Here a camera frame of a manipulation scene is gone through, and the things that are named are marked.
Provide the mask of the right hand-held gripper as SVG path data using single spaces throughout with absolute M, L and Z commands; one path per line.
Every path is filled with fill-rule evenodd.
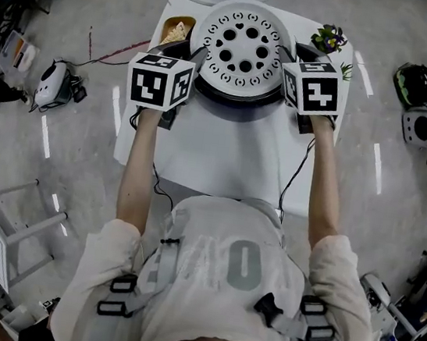
M 277 48 L 282 71 L 282 95 L 287 105 L 296 111 L 299 134 L 313 132 L 311 116 L 323 115 L 336 126 L 340 112 L 343 73 L 318 49 L 297 43 L 294 51 L 280 45 Z

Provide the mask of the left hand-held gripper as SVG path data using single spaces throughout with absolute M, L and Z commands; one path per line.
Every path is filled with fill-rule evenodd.
M 146 53 L 138 53 L 128 63 L 127 102 L 134 109 L 130 124 L 137 124 L 137 117 L 145 109 L 162 113 L 158 125 L 171 130 L 179 112 L 190 96 L 208 56 L 208 48 L 201 46 L 190 57 L 187 39 L 160 44 Z

